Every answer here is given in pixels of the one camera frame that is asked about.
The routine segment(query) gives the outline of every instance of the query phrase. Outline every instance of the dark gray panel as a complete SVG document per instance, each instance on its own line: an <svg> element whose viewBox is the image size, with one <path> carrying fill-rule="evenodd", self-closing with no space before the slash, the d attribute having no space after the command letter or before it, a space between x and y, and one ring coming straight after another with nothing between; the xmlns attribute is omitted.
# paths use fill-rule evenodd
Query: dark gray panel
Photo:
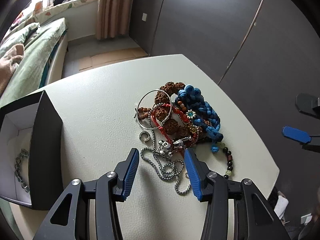
<svg viewBox="0 0 320 240"><path fill-rule="evenodd" d="M164 0L152 56L184 54L217 82L260 1Z"/></svg>
<svg viewBox="0 0 320 240"><path fill-rule="evenodd" d="M289 125L320 133L320 121L299 114L295 107L297 94L319 95L319 52L319 37L290 0L265 0L256 26L220 85L280 168L277 186L289 199L285 215L292 225L299 225L300 216L316 204L320 154L302 150L281 131Z"/></svg>
<svg viewBox="0 0 320 240"><path fill-rule="evenodd" d="M138 45L151 54L156 24L163 0L133 0L129 36ZM142 14L148 15L147 21L142 21Z"/></svg>

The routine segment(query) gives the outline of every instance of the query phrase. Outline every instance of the beige curtain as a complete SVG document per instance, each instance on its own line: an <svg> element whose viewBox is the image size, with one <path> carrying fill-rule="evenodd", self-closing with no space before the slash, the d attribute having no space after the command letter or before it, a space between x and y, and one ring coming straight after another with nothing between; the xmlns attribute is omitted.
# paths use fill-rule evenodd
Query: beige curtain
<svg viewBox="0 0 320 240"><path fill-rule="evenodd" d="M132 0L98 0L97 39L127 34L131 6Z"/></svg>

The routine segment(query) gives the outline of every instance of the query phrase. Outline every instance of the tabletop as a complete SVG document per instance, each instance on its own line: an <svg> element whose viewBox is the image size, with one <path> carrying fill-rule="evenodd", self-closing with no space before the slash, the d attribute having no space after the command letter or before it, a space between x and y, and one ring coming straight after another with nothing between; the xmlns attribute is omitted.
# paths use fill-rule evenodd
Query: tabletop
<svg viewBox="0 0 320 240"><path fill-rule="evenodd" d="M141 150L146 146L139 140L143 129L134 118L134 109L144 94L169 81L191 84L201 90L204 99L219 115L223 142L232 151L231 179L252 179L267 198L279 174L268 149L231 99L183 55L148 57L103 66L40 89L47 92L63 120L64 187L75 178L98 179L125 160L131 148ZM152 107L154 96L146 97L142 106ZM164 137L156 132L156 140L159 139ZM209 144L197 146L197 157L223 175L227 168L225 155L222 151L212 154L210 147ZM180 190L188 185L184 173ZM151 165L140 158L130 196L124 203L117 203L124 239L200 239L207 203L200 203L192 191L185 196L178 195L174 183L159 179ZM90 235L95 239L94 201L91 205ZM47 212L12 203L11 208L24 239L32 239ZM228 239L233 239L233 219L230 200Z"/></svg>

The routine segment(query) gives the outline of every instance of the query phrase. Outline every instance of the white electrical outlet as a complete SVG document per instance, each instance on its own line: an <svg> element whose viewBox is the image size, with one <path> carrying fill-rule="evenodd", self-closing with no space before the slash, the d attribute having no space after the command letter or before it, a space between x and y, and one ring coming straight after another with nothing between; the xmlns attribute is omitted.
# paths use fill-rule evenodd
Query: white electrical outlet
<svg viewBox="0 0 320 240"><path fill-rule="evenodd" d="M306 225L307 223L309 223L311 221L311 218L312 218L311 213L308 214L308 215L302 216L301 217L301 224L305 224Z"/></svg>
<svg viewBox="0 0 320 240"><path fill-rule="evenodd" d="M142 14L142 21L144 21L144 22L147 21L147 14L146 13Z"/></svg>

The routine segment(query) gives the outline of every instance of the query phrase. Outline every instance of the silver ring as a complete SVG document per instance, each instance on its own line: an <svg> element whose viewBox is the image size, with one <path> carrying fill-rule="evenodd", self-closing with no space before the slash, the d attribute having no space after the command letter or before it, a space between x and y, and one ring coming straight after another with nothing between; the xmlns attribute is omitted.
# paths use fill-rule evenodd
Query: silver ring
<svg viewBox="0 0 320 240"><path fill-rule="evenodd" d="M150 128L148 128L148 127L143 126L143 125L140 123L139 118L138 118L138 116L139 116L139 115L138 115L138 109L139 109L139 106L140 106L140 104L141 104L141 101L142 101L148 94L150 94L151 92L155 92L155 91L160 91L160 92L163 92L163 93L165 93L165 94L167 95L167 97L169 98L169 101L170 101L170 111L169 111L169 114L168 114L168 115L164 118L164 120L161 122L161 125L159 125L158 127L153 127L153 128L150 127ZM146 129L146 130L154 130L154 129L158 129L159 127L161 127L162 124L169 119L169 116L171 115L171 111L172 111L172 101L171 101L171 98L170 98L169 94L168 94L167 92L161 90L161 89L154 89L154 90L151 90L151 91L149 91L148 93L146 93L146 94L140 99L140 101L139 101L139 103L138 103L138 106L137 106L137 112L136 112L136 114L137 114L138 123L139 123L139 125L140 125L143 129Z"/></svg>
<svg viewBox="0 0 320 240"><path fill-rule="evenodd" d="M150 140L150 133L148 133L147 131L142 131L139 134L139 139L143 142L147 142L148 140Z"/></svg>

